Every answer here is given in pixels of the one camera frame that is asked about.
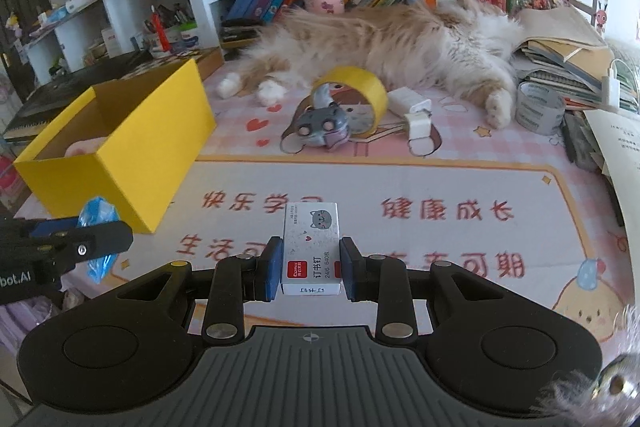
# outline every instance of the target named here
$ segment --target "yellow tape roll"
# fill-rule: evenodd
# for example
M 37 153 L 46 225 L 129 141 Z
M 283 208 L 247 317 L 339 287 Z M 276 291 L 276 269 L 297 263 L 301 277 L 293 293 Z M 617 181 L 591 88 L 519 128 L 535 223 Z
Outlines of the yellow tape roll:
M 369 130 L 354 134 L 353 136 L 356 138 L 367 138 L 375 133 L 380 120 L 386 113 L 387 103 L 385 86 L 382 85 L 382 82 L 380 82 L 380 79 L 375 74 L 353 66 L 339 66 L 334 68 L 325 76 L 316 80 L 311 90 L 312 100 L 314 91 L 324 84 L 342 84 L 361 93 L 373 108 L 373 125 Z

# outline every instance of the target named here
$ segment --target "white charger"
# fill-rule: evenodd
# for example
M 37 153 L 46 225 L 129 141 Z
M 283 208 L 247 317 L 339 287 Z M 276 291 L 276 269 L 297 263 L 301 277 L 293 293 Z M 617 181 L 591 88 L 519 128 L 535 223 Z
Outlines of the white charger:
M 388 109 L 400 117 L 414 112 L 431 112 L 431 100 L 413 89 L 400 87 L 388 93 Z

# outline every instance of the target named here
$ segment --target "white container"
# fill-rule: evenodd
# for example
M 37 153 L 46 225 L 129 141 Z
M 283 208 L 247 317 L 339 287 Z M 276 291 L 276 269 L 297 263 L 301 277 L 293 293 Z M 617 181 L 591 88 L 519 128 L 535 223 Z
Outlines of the white container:
M 109 58 L 122 55 L 122 49 L 113 29 L 107 28 L 102 30 L 102 39 L 104 40 L 104 45 L 107 46 L 107 54 L 109 55 Z
M 284 295 L 340 293 L 340 229 L 335 203 L 287 203 L 281 283 Z
M 69 13 L 73 13 L 86 6 L 90 2 L 91 0 L 71 0 L 66 2 L 65 8 Z
M 182 36 L 182 42 L 185 48 L 199 48 L 200 47 L 200 34 L 198 28 L 190 28 L 188 30 L 182 30 L 180 32 Z

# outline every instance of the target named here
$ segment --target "fluffy orange and white cat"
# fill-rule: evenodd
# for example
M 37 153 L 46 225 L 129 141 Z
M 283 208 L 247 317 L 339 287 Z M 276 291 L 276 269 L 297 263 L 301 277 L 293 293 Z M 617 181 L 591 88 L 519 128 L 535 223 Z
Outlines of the fluffy orange and white cat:
M 336 66 L 374 73 L 387 90 L 440 86 L 486 108 L 495 128 L 510 123 L 516 81 L 509 64 L 520 25 L 478 0 L 438 0 L 316 15 L 292 10 L 267 26 L 217 86 L 221 98 L 256 92 L 265 106 L 288 89 L 310 88 Z

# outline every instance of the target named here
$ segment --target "desk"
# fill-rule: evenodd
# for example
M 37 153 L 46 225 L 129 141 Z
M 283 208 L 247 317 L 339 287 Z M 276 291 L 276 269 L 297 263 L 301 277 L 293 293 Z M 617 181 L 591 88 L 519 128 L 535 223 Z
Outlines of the desk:
M 100 287 L 78 267 L 67 279 L 81 290 L 95 295 L 173 259 L 205 268 L 227 255 L 256 253 L 282 233 L 284 201 L 315 197 L 337 201 L 341 233 L 363 252 L 401 257 L 415 268 L 449 259 L 563 314 L 583 311 L 606 359 L 615 354 L 612 320 L 634 300 L 625 233 L 602 179 L 568 162 L 560 136 L 538 136 L 517 123 L 490 130 L 483 111 L 429 89 L 437 130 L 431 139 L 408 143 L 398 118 L 387 115 L 366 141 L 296 153 L 282 134 L 306 93 L 289 93 L 269 108 L 253 96 L 218 100 L 213 87 L 229 67 L 206 82 L 218 128 L 158 231 L 137 235 Z M 348 93 L 338 98 L 362 109 Z M 32 199 L 19 216 L 41 212 Z M 592 291 L 575 280 L 587 259 L 606 268 Z M 245 311 L 248 325 L 375 320 L 374 304 L 348 303 L 344 295 L 278 295 Z M 424 305 L 417 302 L 416 311 L 420 331 L 430 331 Z M 195 330 L 201 317 L 202 307 Z

